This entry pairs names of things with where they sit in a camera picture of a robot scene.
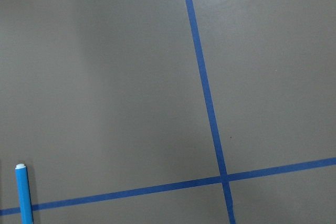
blue marker body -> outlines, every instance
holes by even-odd
[[[15,168],[15,173],[22,224],[33,224],[33,213],[31,211],[27,167],[24,164],[18,164]]]

